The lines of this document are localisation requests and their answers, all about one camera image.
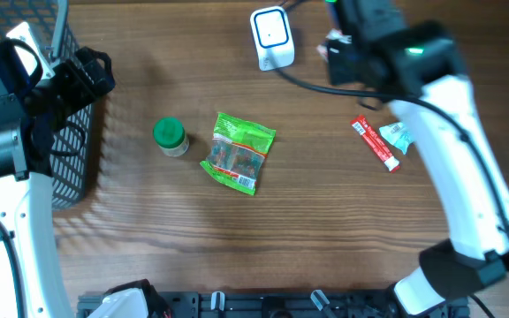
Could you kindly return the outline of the red stick sachet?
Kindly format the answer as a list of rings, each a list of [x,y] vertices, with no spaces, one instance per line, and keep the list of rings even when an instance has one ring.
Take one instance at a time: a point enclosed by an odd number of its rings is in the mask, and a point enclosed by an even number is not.
[[[353,119],[350,124],[389,172],[394,172],[399,169],[399,160],[395,158],[390,149],[388,149],[381,140],[376,130],[363,115],[359,115]]]

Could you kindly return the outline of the light blue snack packet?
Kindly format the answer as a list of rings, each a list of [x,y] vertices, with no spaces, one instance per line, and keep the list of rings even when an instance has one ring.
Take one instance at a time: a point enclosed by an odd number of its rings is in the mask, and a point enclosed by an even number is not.
[[[381,136],[404,155],[413,144],[414,138],[402,122],[385,125],[379,128]]]

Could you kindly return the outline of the green lid jar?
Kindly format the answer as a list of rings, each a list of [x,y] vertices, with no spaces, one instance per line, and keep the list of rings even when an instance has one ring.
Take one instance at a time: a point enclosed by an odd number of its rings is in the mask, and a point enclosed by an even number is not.
[[[153,137],[162,152],[170,157],[182,156],[189,148],[186,130],[175,117],[160,119],[154,126]]]

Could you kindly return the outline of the green snack bag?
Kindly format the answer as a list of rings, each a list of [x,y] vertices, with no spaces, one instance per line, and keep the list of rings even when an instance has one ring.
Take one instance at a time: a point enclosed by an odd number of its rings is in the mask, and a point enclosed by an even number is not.
[[[254,195],[260,169],[276,131],[255,122],[219,113],[212,147],[201,167],[215,181]]]

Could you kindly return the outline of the small red tissue pack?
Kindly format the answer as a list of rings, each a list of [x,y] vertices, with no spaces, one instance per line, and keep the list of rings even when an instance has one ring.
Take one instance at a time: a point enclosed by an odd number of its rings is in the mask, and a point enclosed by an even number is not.
[[[316,50],[320,57],[324,61],[328,61],[329,49],[328,45],[330,42],[338,41],[344,44],[352,43],[352,36],[345,35],[338,29],[331,29],[325,37],[325,40],[316,47]]]

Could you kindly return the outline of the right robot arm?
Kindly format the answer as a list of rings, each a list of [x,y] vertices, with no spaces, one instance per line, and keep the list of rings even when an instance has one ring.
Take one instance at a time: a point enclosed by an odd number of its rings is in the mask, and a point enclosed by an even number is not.
[[[351,45],[341,60],[414,138],[437,189],[449,236],[420,253],[394,286],[407,315],[427,314],[509,272],[509,189],[486,139],[452,36],[433,20],[410,26],[389,1],[330,5]]]

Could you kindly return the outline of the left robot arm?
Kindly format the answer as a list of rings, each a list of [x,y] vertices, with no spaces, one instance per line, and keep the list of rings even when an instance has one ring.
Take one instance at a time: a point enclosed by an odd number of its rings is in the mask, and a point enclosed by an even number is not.
[[[0,316],[71,317],[53,230],[59,157],[80,155],[72,116],[115,86],[108,55],[90,48],[50,64],[28,23],[0,41]]]

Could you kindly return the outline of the white barcode scanner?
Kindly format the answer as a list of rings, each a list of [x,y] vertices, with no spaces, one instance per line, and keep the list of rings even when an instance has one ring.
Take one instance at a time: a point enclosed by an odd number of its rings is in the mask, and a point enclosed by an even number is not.
[[[261,71],[271,71],[293,63],[295,48],[292,31],[282,6],[254,11],[250,16],[250,25]]]

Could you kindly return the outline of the grey plastic mesh basket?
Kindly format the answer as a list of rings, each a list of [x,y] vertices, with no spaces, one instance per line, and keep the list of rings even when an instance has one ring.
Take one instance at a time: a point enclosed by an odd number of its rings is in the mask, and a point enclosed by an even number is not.
[[[0,41],[6,37],[27,42],[37,50],[47,65],[44,76],[52,68],[68,60],[79,66],[74,56],[80,45],[68,24],[67,1],[59,0],[0,0]],[[74,128],[66,127],[54,134],[53,149],[64,156],[50,158],[53,169],[52,208],[71,208],[85,196],[88,150],[94,106],[89,104],[68,117]]]

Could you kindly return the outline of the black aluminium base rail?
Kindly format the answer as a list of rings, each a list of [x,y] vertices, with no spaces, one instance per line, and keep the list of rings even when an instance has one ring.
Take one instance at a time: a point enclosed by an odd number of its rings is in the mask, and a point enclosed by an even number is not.
[[[224,309],[211,307],[211,295],[197,291],[162,291],[175,318],[209,317],[327,317],[333,314],[339,318],[399,317],[394,305],[387,302],[381,290],[350,291],[346,293],[327,292],[329,306],[323,310],[306,293],[227,293],[224,295]]]

